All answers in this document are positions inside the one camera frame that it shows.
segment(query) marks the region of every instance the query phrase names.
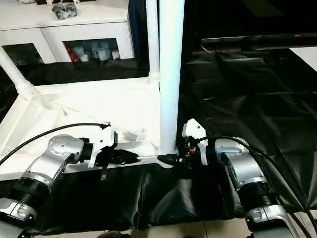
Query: robotic arm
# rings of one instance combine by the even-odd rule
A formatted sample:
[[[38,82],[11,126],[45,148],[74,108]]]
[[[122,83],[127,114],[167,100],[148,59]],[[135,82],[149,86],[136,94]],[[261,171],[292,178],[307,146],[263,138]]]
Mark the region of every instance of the robotic arm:
[[[117,133],[111,126],[94,143],[65,134],[51,138],[46,151],[30,165],[7,197],[0,199],[0,238],[26,237],[24,229],[33,224],[39,208],[58,187],[67,164],[89,160],[88,167],[93,167],[138,161],[137,154],[114,151],[116,145]]]
[[[199,140],[205,136],[205,129],[191,119],[184,125],[182,138],[178,141],[179,155],[160,155],[158,159],[191,169],[197,165],[207,165],[208,155],[216,155],[218,162],[227,168],[228,179],[246,212],[245,219],[252,232],[251,237],[299,238],[286,210],[278,203],[249,150],[229,139],[217,139],[214,145],[208,145],[207,140]],[[245,140],[237,139],[248,145]]]

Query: floor tile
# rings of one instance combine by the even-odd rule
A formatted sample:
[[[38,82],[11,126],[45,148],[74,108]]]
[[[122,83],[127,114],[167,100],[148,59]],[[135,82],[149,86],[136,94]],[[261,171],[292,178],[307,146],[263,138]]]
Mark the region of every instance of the floor tile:
[[[98,232],[80,232],[80,233],[68,233],[52,236],[35,236],[35,238],[97,238],[97,236],[103,234],[104,231]]]
[[[305,226],[306,226],[308,232],[311,234],[312,238],[317,238],[316,232],[313,228],[313,225],[312,225],[310,219],[308,218],[308,215],[306,213],[303,213],[303,212],[300,212],[300,215],[305,223]],[[315,211],[312,211],[312,215],[315,218],[317,217],[317,213]]]
[[[206,238],[203,222],[151,227],[143,232],[128,230],[122,233],[130,234],[132,238]]]
[[[205,225],[208,238],[246,238],[250,235],[244,219],[207,221]]]
[[[300,213],[295,213],[295,216],[302,222],[302,224],[304,225],[304,227],[307,229],[306,227],[306,223],[303,220],[302,216]],[[295,229],[298,232],[298,235],[300,236],[300,238],[305,238],[306,236],[304,235],[303,231],[299,228],[299,226],[297,225],[297,223],[293,220],[293,218],[288,215],[289,219],[291,220],[292,224],[294,225]]]

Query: black cloth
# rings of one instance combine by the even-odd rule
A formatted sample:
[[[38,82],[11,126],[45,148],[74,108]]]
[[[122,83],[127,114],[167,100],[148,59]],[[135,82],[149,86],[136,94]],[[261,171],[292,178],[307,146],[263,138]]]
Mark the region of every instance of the black cloth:
[[[135,60],[56,63],[23,72],[39,85],[142,77],[148,66]],[[271,155],[296,187],[285,166],[290,165],[306,194],[303,199],[315,209],[316,78],[316,72],[289,50],[195,57],[182,65],[178,127],[195,118],[210,134],[246,139]],[[16,95],[6,88],[10,87],[0,94],[3,112],[11,106],[5,94]],[[267,170],[287,208],[302,210],[278,173],[269,165]],[[243,215],[226,171],[213,159],[210,166],[194,170],[147,165],[103,173],[65,175],[39,212],[32,233],[142,230]],[[1,181],[0,196],[14,182]]]

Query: white cabinet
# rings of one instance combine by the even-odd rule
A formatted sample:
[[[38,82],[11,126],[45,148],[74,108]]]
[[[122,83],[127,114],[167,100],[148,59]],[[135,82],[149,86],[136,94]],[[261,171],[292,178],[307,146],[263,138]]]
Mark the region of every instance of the white cabinet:
[[[71,62],[66,42],[96,39],[115,39],[121,59],[134,57],[128,22],[45,27],[42,32],[58,62]]]
[[[46,5],[0,0],[0,44],[22,44],[26,52],[36,51],[41,62],[53,63],[71,61],[65,48],[67,42],[76,45],[76,41],[111,39],[121,59],[133,58],[128,5],[128,0],[81,2],[77,16],[58,20]]]
[[[26,54],[28,51],[31,51],[33,47],[43,63],[56,62],[55,56],[40,28],[0,31],[0,45],[18,45],[20,48],[25,46],[25,48],[27,48]]]

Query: pvc pipe frame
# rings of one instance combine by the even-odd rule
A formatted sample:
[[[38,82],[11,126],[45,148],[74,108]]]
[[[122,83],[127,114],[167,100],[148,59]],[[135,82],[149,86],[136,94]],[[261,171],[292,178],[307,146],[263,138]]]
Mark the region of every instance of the pvc pipe frame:
[[[175,153],[181,50],[185,0],[160,0],[158,36],[157,1],[146,0],[150,77],[160,81],[160,154]],[[34,87],[24,78],[0,46],[0,66],[11,78],[18,93]]]
[[[159,1],[160,154],[174,154],[185,0]]]
[[[23,93],[33,87],[33,85],[21,74],[2,46],[0,46],[0,66],[10,77],[18,93]]]
[[[157,0],[146,0],[148,44],[149,44],[149,77],[159,81],[159,30]]]

